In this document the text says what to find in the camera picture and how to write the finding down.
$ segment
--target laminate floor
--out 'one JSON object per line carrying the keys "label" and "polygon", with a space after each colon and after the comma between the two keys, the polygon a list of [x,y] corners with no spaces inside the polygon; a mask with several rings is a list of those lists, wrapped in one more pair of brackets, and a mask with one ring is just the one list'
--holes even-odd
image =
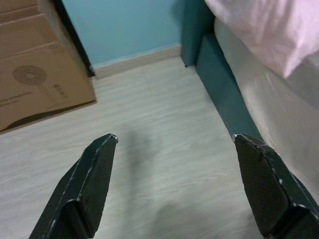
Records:
{"label": "laminate floor", "polygon": [[98,103],[0,136],[0,238],[30,235],[95,138],[119,138],[96,239],[258,239],[234,144],[174,58],[94,81]]}

